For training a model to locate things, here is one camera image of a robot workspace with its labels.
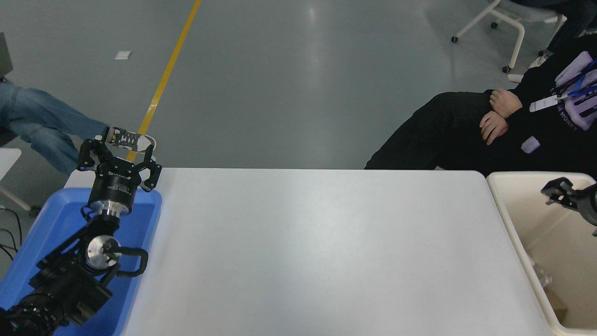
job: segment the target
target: laptop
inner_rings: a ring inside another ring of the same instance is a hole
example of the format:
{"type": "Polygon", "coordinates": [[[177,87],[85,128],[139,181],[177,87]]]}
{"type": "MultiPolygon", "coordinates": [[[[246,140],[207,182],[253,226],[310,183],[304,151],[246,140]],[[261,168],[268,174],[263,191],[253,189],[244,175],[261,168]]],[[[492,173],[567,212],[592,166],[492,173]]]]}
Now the laptop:
{"type": "Polygon", "coordinates": [[[13,63],[10,61],[10,54],[8,54],[6,38],[4,38],[4,33],[0,32],[0,78],[4,78],[12,70],[13,63]]]}

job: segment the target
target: gray floor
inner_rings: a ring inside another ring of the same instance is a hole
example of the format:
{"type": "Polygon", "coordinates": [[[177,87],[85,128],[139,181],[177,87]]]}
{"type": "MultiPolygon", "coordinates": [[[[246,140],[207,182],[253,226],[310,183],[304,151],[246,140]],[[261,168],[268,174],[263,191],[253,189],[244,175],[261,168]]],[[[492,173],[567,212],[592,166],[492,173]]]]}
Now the gray floor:
{"type": "MultiPolygon", "coordinates": [[[[0,2],[14,71],[90,117],[137,130],[193,1],[0,2]],[[126,61],[114,60],[132,50],[126,61]]],[[[511,88],[501,67],[516,30],[487,2],[203,0],[148,133],[166,167],[361,169],[418,107],[443,91],[511,88]]],[[[528,24],[512,72],[547,44],[528,24]]],[[[32,204],[63,176],[21,140],[2,185],[32,204]]],[[[4,197],[0,204],[18,207],[4,197]]],[[[18,210],[25,231],[32,220],[18,210]]],[[[0,227],[16,233],[7,213],[0,227]]],[[[8,239],[0,235],[0,242],[8,239]]],[[[0,256],[0,275],[8,257],[0,256]]]]}

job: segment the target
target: yellow floor line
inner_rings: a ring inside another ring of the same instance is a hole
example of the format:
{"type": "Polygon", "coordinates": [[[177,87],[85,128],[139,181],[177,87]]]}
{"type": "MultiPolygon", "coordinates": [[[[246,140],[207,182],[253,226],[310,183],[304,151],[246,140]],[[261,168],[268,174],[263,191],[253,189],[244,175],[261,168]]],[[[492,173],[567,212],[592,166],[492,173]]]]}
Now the yellow floor line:
{"type": "MultiPolygon", "coordinates": [[[[141,127],[139,127],[139,134],[145,134],[147,129],[149,128],[149,124],[151,123],[151,119],[153,118],[153,114],[155,113],[155,109],[158,107],[158,103],[160,98],[162,97],[162,93],[166,88],[166,84],[168,83],[168,79],[170,79],[170,73],[172,73],[172,69],[174,68],[174,64],[176,63],[176,59],[179,56],[180,49],[183,47],[184,39],[186,38],[187,33],[189,32],[190,26],[193,23],[193,19],[195,18],[195,14],[197,13],[197,9],[199,9],[199,4],[201,0],[195,0],[195,4],[193,5],[193,9],[191,9],[189,13],[189,17],[187,18],[186,23],[184,24],[183,31],[180,33],[179,40],[176,42],[176,46],[174,47],[174,51],[172,51],[172,55],[170,56],[170,60],[168,61],[168,65],[166,66],[166,70],[164,70],[164,74],[162,75],[162,79],[159,81],[159,85],[157,90],[155,90],[155,94],[153,95],[153,99],[151,100],[151,104],[147,109],[147,113],[145,113],[145,118],[141,123],[141,127]]],[[[128,161],[135,161],[137,153],[129,152],[127,156],[128,161]]]]}

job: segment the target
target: jeans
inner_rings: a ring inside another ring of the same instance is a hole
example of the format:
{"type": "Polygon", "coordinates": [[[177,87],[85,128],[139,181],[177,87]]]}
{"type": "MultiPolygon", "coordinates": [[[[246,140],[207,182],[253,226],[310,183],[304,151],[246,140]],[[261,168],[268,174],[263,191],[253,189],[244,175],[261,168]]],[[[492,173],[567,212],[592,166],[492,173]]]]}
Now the jeans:
{"type": "Polygon", "coordinates": [[[566,17],[566,22],[553,37],[547,50],[558,51],[570,39],[578,38],[585,29],[597,28],[597,0],[514,0],[530,7],[549,8],[566,17]]]}
{"type": "Polygon", "coordinates": [[[58,171],[69,175],[79,157],[69,135],[93,139],[107,124],[90,119],[42,90],[0,81],[0,126],[31,144],[58,171]]]}

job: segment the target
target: lanyard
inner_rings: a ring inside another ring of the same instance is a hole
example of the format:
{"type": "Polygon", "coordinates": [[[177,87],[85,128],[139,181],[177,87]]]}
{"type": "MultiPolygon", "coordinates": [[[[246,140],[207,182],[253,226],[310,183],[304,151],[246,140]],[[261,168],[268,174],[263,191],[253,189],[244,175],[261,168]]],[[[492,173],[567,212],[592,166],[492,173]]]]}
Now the lanyard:
{"type": "Polygon", "coordinates": [[[570,97],[578,97],[578,96],[582,96],[584,94],[587,94],[591,91],[595,91],[597,90],[597,85],[592,85],[589,87],[585,87],[585,88],[580,88],[580,86],[582,85],[584,78],[587,75],[583,75],[581,78],[578,79],[578,81],[576,82],[576,85],[574,86],[574,89],[568,93],[568,96],[570,97]]]}
{"type": "Polygon", "coordinates": [[[577,96],[581,96],[585,93],[591,92],[591,91],[595,91],[595,89],[597,88],[597,85],[591,86],[591,87],[586,87],[583,88],[582,90],[580,90],[580,86],[582,85],[585,77],[587,76],[587,74],[593,70],[593,68],[595,68],[595,65],[597,65],[597,59],[593,60],[589,65],[585,66],[584,69],[582,69],[578,75],[570,78],[570,80],[568,80],[566,83],[564,83],[563,85],[560,86],[560,88],[565,88],[565,87],[569,87],[572,85],[572,83],[574,83],[574,81],[576,81],[576,85],[574,86],[574,89],[572,90],[572,92],[566,94],[565,96],[571,96],[571,97],[577,97],[577,96]]]}

